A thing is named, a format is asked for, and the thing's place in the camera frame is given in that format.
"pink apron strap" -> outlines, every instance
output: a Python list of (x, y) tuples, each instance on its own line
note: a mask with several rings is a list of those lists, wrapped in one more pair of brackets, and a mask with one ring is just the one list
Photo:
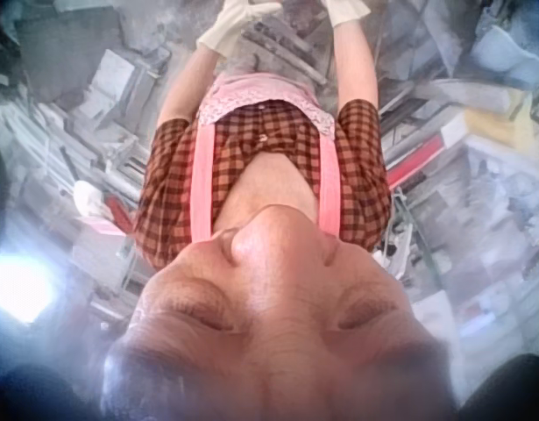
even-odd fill
[(341, 226), (341, 175), (336, 144), (320, 133), (320, 229), (339, 237)]
[(215, 155), (215, 125), (199, 125), (195, 140), (193, 173), (191, 175), (191, 241), (198, 243), (211, 237), (213, 195), (213, 159)]

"neck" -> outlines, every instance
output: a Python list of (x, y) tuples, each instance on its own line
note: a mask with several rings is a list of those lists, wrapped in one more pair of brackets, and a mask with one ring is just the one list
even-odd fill
[(232, 187), (213, 232), (245, 225), (262, 208), (284, 204), (317, 220), (317, 200), (294, 164), (280, 153), (260, 153)]

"yellow object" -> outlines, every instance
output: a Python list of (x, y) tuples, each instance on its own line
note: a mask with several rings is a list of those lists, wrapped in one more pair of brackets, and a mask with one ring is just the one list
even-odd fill
[(225, 0), (215, 24), (197, 40), (197, 45), (203, 44), (228, 58), (247, 24), (281, 9), (279, 3), (250, 4), (248, 0)]
[(465, 122), (469, 132), (512, 147), (521, 155), (539, 163), (539, 136), (535, 135), (531, 109), (532, 94), (528, 94), (514, 119), (508, 115), (467, 109)]
[(334, 28), (351, 20), (359, 20), (371, 12), (363, 0), (322, 0), (322, 3), (328, 10)]

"white cloth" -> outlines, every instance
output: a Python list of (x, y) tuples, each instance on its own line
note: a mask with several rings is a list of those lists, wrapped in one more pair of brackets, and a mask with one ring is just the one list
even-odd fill
[(331, 26), (359, 20), (368, 15), (371, 10), (363, 0), (322, 0), (330, 15)]
[(228, 58), (247, 24), (281, 9), (279, 3), (250, 4), (248, 0), (224, 0), (215, 24), (197, 40), (197, 45), (204, 44)]

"brown checkered shirt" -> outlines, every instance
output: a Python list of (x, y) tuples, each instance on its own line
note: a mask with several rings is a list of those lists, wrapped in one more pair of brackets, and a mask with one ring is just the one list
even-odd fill
[[(135, 222), (142, 254), (158, 270), (191, 243), (189, 191), (197, 135), (182, 119), (164, 123), (154, 136)], [(259, 141), (266, 135), (266, 141)], [(343, 241), (371, 250), (390, 215), (390, 192), (382, 158), (379, 116), (373, 105), (350, 101), (337, 118)], [(248, 105), (216, 123), (212, 217), (259, 152), (283, 153), (320, 194), (319, 133), (295, 106), (283, 101)]]

